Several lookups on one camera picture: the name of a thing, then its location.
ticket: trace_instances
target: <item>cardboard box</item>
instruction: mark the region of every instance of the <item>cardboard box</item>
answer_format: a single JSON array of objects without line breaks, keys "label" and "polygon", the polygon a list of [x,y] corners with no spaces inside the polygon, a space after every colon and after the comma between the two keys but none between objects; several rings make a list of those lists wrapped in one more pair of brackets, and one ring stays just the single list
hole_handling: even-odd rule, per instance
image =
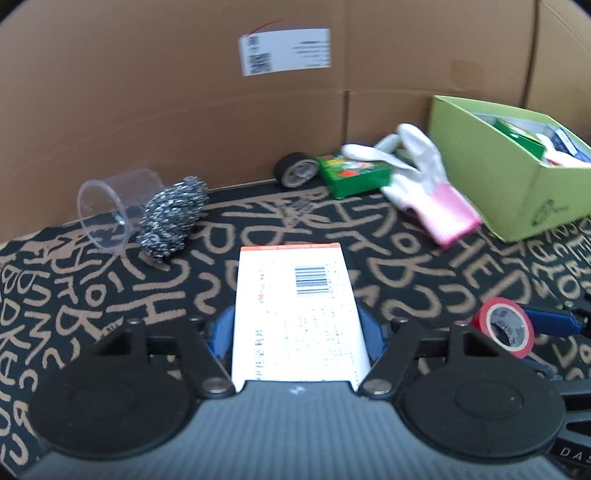
[{"label": "cardboard box", "polygon": [[[436,93],[517,105],[536,1],[27,0],[0,27],[0,241],[76,219],[88,179],[229,186],[425,128]],[[295,28],[330,29],[330,68],[242,75],[242,35]]]},{"label": "cardboard box", "polygon": [[[76,219],[88,179],[220,187],[338,150],[344,16],[342,0],[24,2],[0,27],[0,241]],[[329,28],[331,68],[243,76],[238,41],[269,23]]]},{"label": "cardboard box", "polygon": [[591,17],[572,0],[541,0],[526,108],[591,142]]},{"label": "cardboard box", "polygon": [[535,0],[351,0],[348,141],[375,144],[402,122],[427,127],[433,95],[520,105]]},{"label": "cardboard box", "polygon": [[591,169],[543,164],[493,126],[499,117],[532,133],[551,135],[563,128],[578,148],[591,153],[574,133],[542,113],[435,97],[429,136],[441,152],[450,182],[475,205],[486,225],[513,242],[587,215]]}]

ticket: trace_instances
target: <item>printed logo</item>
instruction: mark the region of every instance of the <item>printed logo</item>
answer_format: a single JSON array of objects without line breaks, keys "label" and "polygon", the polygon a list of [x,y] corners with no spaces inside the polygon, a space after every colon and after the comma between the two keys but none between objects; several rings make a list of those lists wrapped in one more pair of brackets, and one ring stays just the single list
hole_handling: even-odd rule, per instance
[{"label": "printed logo", "polygon": [[538,226],[544,223],[553,213],[568,212],[569,208],[570,205],[557,207],[554,205],[554,200],[548,199],[535,211],[533,217],[531,218],[531,226]]}]

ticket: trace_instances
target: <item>barcode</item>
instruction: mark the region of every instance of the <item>barcode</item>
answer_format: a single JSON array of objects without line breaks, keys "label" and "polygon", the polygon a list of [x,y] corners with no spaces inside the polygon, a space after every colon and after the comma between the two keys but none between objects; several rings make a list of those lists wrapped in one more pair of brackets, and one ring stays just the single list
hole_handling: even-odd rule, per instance
[{"label": "barcode", "polygon": [[295,287],[298,295],[330,293],[326,267],[296,267]]},{"label": "barcode", "polygon": [[251,67],[251,75],[255,75],[257,73],[269,73],[272,71],[270,53],[249,55],[248,61]]}]

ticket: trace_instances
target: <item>red line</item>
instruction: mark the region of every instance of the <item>red line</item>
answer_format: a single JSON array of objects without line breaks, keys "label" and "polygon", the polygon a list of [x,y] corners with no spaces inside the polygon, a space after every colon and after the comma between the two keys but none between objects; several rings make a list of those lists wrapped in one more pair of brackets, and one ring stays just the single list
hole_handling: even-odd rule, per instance
[{"label": "red line", "polygon": [[247,35],[247,37],[249,37],[249,36],[250,36],[250,35],[252,35],[253,33],[256,33],[256,32],[258,32],[258,31],[259,31],[260,29],[262,29],[262,28],[268,27],[269,25],[273,25],[273,23],[278,23],[278,22],[283,22],[283,19],[280,19],[280,20],[273,20],[272,22],[269,22],[269,23],[266,23],[266,24],[264,24],[264,25],[261,25],[260,27],[258,27],[258,28],[255,28],[255,29],[254,29],[252,32],[250,32],[250,33]]}]

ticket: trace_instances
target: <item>lime green box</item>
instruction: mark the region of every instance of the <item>lime green box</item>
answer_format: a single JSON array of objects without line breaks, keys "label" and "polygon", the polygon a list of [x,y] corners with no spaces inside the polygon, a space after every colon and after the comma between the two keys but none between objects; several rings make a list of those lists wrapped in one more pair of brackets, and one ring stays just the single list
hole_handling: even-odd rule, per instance
[{"label": "lime green box", "polygon": [[532,133],[563,128],[587,156],[591,148],[542,113],[464,98],[435,96],[429,137],[447,176],[505,242],[544,232],[591,212],[591,168],[548,166],[493,127],[497,118]]}]

